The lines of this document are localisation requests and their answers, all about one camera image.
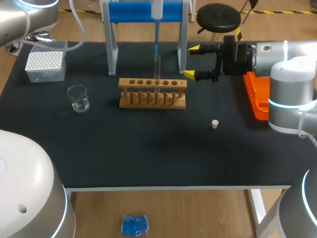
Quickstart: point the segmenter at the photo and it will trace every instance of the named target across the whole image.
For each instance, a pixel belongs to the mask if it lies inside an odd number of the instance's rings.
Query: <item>table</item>
[[[116,77],[107,75],[105,44],[85,43],[67,53],[65,80],[52,83],[29,82],[29,51],[23,47],[0,97],[0,129],[39,143],[67,188],[283,187],[316,160],[307,139],[254,117],[242,77],[188,80],[186,110],[120,109],[118,78],[153,77],[153,43],[120,43]],[[161,43],[160,54],[161,78],[183,78],[176,44]],[[214,61],[188,56],[187,69]],[[83,114],[66,96],[73,84],[87,86],[91,108]]]

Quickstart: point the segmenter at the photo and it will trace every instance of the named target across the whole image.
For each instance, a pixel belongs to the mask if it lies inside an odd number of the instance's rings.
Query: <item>white cable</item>
[[[23,4],[21,4],[20,6],[21,6],[22,10],[24,11],[25,17],[26,17],[26,27],[25,27],[25,32],[24,32],[24,35],[23,35],[23,38],[24,38],[29,33],[30,26],[31,26],[31,20],[30,20],[29,12],[25,8],[25,6]]]
[[[305,115],[306,113],[310,110],[311,108],[309,109],[306,109],[305,111],[302,112],[302,115],[299,119],[299,123],[298,123],[298,131],[297,131],[297,134],[300,138],[305,138],[306,136],[308,136],[308,138],[311,140],[311,142],[314,144],[314,146],[317,148],[317,140],[310,134],[302,131],[302,126],[303,126],[303,122],[304,122],[304,118],[305,118]]]
[[[77,12],[76,12],[76,9],[75,9],[75,6],[74,6],[74,2],[73,0],[69,0],[69,5],[70,5],[70,9],[71,11],[73,12],[73,15],[79,25],[79,28],[81,30],[81,33],[82,33],[82,40],[81,42],[79,42],[77,45],[75,46],[72,46],[72,47],[69,47],[69,48],[53,48],[53,47],[49,47],[49,46],[45,46],[45,45],[42,45],[38,42],[32,42],[32,41],[27,41],[27,40],[22,40],[21,42],[24,43],[24,44],[29,44],[29,45],[33,45],[33,46],[37,46],[37,47],[41,47],[41,48],[45,48],[45,49],[48,49],[50,51],[63,51],[63,52],[67,52],[67,51],[72,51],[72,50],[75,50],[77,48],[79,48],[80,46],[83,45],[83,43],[86,41],[86,32],[85,32],[85,28],[83,26],[83,24],[81,23],[78,15],[77,15]],[[27,17],[27,27],[26,27],[26,32],[28,33],[29,32],[29,28],[30,28],[30,15],[29,14],[26,14],[26,17]]]
[[[300,138],[305,138],[307,135],[305,132],[302,131],[302,126],[303,126],[304,118],[307,111],[308,110],[303,111],[301,117],[299,118],[297,134]]]

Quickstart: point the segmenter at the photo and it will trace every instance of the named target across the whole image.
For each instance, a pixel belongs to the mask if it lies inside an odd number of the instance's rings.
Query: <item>test tube rack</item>
[[[182,79],[147,79],[147,78],[120,78],[119,87],[121,92],[121,108],[142,108],[142,109],[186,109],[187,81]],[[137,92],[127,91],[127,88],[155,88],[155,89],[175,89],[178,92]]]

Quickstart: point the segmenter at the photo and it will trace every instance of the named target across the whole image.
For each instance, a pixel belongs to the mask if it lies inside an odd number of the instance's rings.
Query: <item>glass test tube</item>
[[[154,83],[156,85],[159,85],[160,80],[160,56],[157,55],[157,57],[154,55]],[[155,88],[154,92],[159,93],[159,88]]]

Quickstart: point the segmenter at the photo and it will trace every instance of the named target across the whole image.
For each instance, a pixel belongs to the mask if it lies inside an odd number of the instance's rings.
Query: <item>wooden peg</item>
[[[163,92],[163,104],[166,105],[166,92]]]
[[[127,96],[127,87],[123,87],[123,95],[126,97]]]
[[[130,103],[133,104],[133,91],[130,92]]]
[[[141,96],[142,96],[141,91],[138,92],[138,95],[139,95],[139,104],[141,104]]]
[[[159,93],[155,92],[155,104],[158,104]]]
[[[184,89],[179,90],[179,93],[178,93],[179,98],[183,97],[183,92],[184,92]]]
[[[150,104],[150,92],[147,92],[147,105]]]
[[[175,102],[175,92],[173,92],[172,94],[172,105],[174,105],[174,102]]]

